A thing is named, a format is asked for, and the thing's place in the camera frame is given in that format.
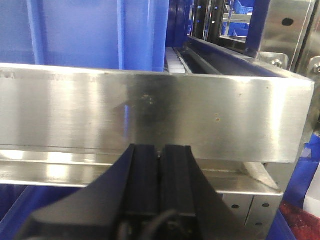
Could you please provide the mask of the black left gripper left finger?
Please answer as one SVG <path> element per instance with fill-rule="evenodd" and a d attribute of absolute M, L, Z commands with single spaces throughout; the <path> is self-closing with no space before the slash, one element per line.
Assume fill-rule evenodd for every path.
<path fill-rule="evenodd" d="M 16 240 L 111 240 L 126 218 L 159 212 L 158 156 L 153 145 L 131 144 L 87 187 L 33 211 Z"/>

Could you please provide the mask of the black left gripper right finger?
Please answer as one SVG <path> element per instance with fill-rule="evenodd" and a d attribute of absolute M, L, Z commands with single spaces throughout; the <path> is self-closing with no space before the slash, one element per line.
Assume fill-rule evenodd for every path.
<path fill-rule="evenodd" d="M 160 208 L 172 210 L 177 239 L 254 240 L 198 166 L 190 146 L 166 145 L 159 159 Z"/>

